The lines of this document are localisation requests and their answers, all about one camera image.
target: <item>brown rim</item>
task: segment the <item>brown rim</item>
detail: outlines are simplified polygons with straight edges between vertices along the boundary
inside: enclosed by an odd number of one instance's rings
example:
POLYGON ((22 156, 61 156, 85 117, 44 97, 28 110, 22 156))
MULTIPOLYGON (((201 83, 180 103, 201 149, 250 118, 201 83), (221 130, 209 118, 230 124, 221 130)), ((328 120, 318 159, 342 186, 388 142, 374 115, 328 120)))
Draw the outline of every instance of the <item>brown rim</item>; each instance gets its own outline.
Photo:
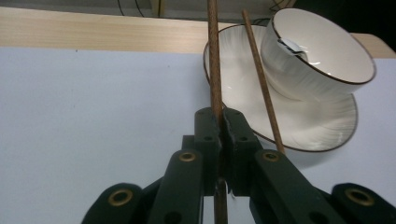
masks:
MULTIPOLYGON (((328 74, 324 73, 323 71, 317 69, 317 68, 316 68, 315 66, 313 66, 312 64, 306 62, 306 61, 305 61, 301 56, 299 56, 299 55, 294 55, 294 57, 296 57, 296 58, 299 59, 301 62, 303 62, 305 65, 307 65, 307 66, 309 66, 310 68, 314 69, 315 71, 317 71, 317 72, 320 73, 321 75, 323 75, 323 76, 325 76, 325 77, 328 77, 328 78, 330 78, 330 79, 339 81, 339 82, 343 82, 343 83, 349 84, 349 85, 362 85, 362 84, 365 84, 365 83, 370 82, 371 80, 373 80, 373 79, 375 78, 376 67, 375 67, 375 63, 374 63, 374 60, 373 60, 372 56, 369 54, 369 52, 367 51, 367 49, 365 49, 365 48, 363 47, 363 45, 362 45, 355 37, 353 37, 350 33, 348 33, 346 30, 344 30, 343 28, 341 28, 339 25, 335 24, 334 22, 329 21, 329 20, 327 20, 326 18, 323 18, 323 17, 321 17, 321 16, 319 16, 318 14, 315 14, 315 13, 313 13, 313 12, 301 10, 301 9, 299 9, 299 8, 282 8, 282 9, 280 9, 278 12, 283 11, 283 10, 288 10, 288 9, 300 10, 300 11, 304 11, 304 12, 311 13, 311 14, 313 14, 313 15, 319 17, 319 18, 322 18, 322 19, 328 21, 328 22, 331 23, 331 24, 334 24, 334 25, 335 25, 336 27, 338 27, 340 30, 342 30, 342 31, 344 31, 346 34, 348 34, 348 35, 355 41, 355 43, 357 43, 359 46, 361 46, 361 48, 364 50, 364 52, 366 52, 367 56, 368 56, 369 59, 370 59, 371 65, 373 66, 373 73, 372 73, 371 78, 368 79, 367 81, 363 81, 363 82, 349 82, 349 81, 345 81, 345 80, 340 79, 340 78, 337 78, 337 77, 329 76, 328 74)), ((275 32, 276 36, 277 36, 278 38, 281 38, 281 36, 280 36, 279 32, 277 31, 277 29, 275 28, 275 24, 274 24, 274 19, 275 19, 276 14, 275 14, 274 17, 271 19, 271 23, 272 23, 272 27, 274 28, 274 32, 275 32)))
MULTIPOLYGON (((236 26, 243 26, 243 25, 233 25, 233 26, 229 26, 229 27, 226 27, 226 28, 224 28, 224 29, 219 30, 219 33, 222 32, 222 31, 228 30, 228 29, 230 29, 230 28, 234 28, 234 27, 236 27, 236 26)), ((204 48, 203 62, 204 62, 204 70, 205 70, 206 81, 207 81, 208 83, 210 83, 210 81, 209 81, 210 77, 209 77, 209 74, 207 73, 207 68, 206 68, 206 63, 205 63, 205 56, 206 56, 206 49, 207 49, 207 46, 208 46, 208 43, 206 43, 205 48, 204 48)), ((351 95, 351 97, 352 97, 352 101, 353 101, 354 107, 357 108, 355 96, 354 96, 353 94, 350 94, 350 95, 351 95)), ((337 149, 337 148, 343 146, 344 144, 346 144, 346 143, 352 138, 352 136, 353 136, 353 135, 355 134, 355 132, 356 132, 356 129, 357 129, 357 127, 358 127, 359 111, 358 111, 357 109, 356 109, 355 111, 356 111, 356 119, 355 119, 355 123, 354 123, 353 132, 350 134, 350 136, 349 136, 342 144, 340 144, 340 145, 338 145, 338 146, 331 147, 331 148, 326 148, 326 149, 321 149, 321 150, 315 150, 315 151, 313 151, 313 150, 307 150, 307 149, 303 149, 303 148, 297 148, 297 147, 290 147, 290 146, 285 145, 285 144, 283 144, 283 146, 286 147, 287 149, 291 149, 291 150, 302 151, 302 152, 312 152, 312 153, 326 152, 326 151, 331 151, 331 150, 337 149)), ((265 139, 265 140, 267 140, 267 141, 269 141, 269 142, 271 142, 271 143, 273 143, 273 144, 275 143, 275 140, 270 139, 270 138, 268 138, 268 137, 262 135, 261 133, 257 132, 257 131, 254 130, 254 129, 251 129, 251 130, 252 130, 256 135, 258 135, 260 138, 265 139)))

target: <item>teacup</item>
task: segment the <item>teacup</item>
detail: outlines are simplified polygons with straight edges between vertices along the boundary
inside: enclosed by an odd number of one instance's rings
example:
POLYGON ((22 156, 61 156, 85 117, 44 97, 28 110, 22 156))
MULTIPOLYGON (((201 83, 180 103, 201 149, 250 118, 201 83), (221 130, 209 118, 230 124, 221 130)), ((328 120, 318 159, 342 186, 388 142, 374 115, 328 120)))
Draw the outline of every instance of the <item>teacup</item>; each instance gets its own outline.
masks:
POLYGON ((271 19, 261 54, 269 83, 293 100, 340 99, 375 76, 372 58, 348 32, 297 8, 279 10, 271 19))

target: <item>white cup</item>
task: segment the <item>white cup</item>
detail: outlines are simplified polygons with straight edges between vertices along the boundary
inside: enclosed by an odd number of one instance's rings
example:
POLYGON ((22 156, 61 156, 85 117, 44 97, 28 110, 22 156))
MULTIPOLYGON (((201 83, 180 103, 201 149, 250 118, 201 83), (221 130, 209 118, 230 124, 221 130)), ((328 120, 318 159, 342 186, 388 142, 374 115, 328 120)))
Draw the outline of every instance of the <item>white cup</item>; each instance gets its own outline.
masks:
POLYGON ((297 8, 271 19, 261 54, 269 83, 294 100, 340 99, 375 76, 372 58, 348 32, 297 8))

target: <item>plate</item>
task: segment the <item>plate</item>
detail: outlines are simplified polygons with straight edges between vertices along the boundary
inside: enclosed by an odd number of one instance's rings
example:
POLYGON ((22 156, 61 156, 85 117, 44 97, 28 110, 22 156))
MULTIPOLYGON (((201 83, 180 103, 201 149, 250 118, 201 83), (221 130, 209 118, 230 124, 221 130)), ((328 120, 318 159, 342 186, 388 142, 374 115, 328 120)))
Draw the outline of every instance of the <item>plate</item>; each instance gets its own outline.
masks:
MULTIPOLYGON (((266 28, 252 26, 257 47, 262 45, 266 28)), ((243 25, 219 32, 222 101, 242 112, 253 132, 262 141, 274 142, 270 121, 262 97, 259 79, 243 25)), ((204 68, 209 72, 208 45, 204 51, 204 68)), ((269 85, 276 119, 285 147, 301 151, 327 151, 343 145, 353 135, 358 110, 353 94, 345 98, 311 103, 291 100, 269 85)))

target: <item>wooden stick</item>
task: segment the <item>wooden stick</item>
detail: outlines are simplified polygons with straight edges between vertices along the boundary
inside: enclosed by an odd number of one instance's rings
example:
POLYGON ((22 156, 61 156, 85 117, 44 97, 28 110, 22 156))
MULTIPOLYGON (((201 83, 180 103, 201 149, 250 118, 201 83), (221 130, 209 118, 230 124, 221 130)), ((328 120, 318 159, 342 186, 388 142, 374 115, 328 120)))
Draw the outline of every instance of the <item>wooden stick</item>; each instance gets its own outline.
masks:
POLYGON ((271 128, 275 139, 276 149, 279 152, 285 154, 285 148, 283 148, 282 138, 280 137, 280 131, 277 126, 276 115, 271 101, 270 92, 268 90, 267 80, 265 78, 265 74, 262 69, 262 60, 260 59, 259 51, 257 50, 256 40, 254 39, 250 20, 248 18, 248 12, 246 10, 242 11, 242 17, 244 18, 245 21, 248 42, 250 44, 251 52, 253 54, 254 63, 256 64, 257 75, 259 75, 260 86, 262 87, 262 96, 264 97, 265 107, 267 108, 268 118, 270 119, 271 128))
MULTIPOLYGON (((219 25, 218 3, 216 0, 207 0, 208 34, 209 34, 209 71, 210 71, 210 102, 213 113, 222 129, 222 100, 219 56, 219 25)), ((224 180, 225 156, 222 150, 219 154, 218 183, 214 195, 215 223, 227 224, 227 187, 224 180)))

